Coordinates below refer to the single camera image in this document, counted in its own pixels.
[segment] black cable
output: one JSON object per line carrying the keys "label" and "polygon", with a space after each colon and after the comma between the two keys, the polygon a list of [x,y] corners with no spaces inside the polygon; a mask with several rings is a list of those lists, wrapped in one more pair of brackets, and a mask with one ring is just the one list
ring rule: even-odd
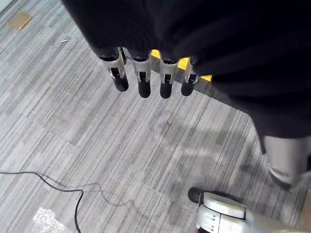
{"label": "black cable", "polygon": [[3,175],[20,175],[20,174],[33,174],[33,175],[36,175],[37,177],[39,177],[44,183],[46,183],[48,186],[50,186],[51,188],[57,190],[57,191],[61,191],[61,192],[65,192],[65,193],[71,193],[71,192],[81,192],[81,195],[77,201],[77,204],[76,204],[76,208],[75,208],[75,211],[74,211],[74,224],[76,226],[76,229],[78,231],[78,233],[81,233],[81,230],[79,228],[79,224],[78,224],[78,220],[77,220],[77,215],[78,215],[78,208],[79,208],[79,204],[80,204],[80,201],[83,197],[83,194],[84,194],[84,191],[83,189],[61,189],[61,188],[57,188],[55,186],[53,186],[52,184],[50,184],[49,182],[47,182],[40,174],[34,172],[34,171],[21,171],[21,172],[0,172],[0,174],[3,174]]}

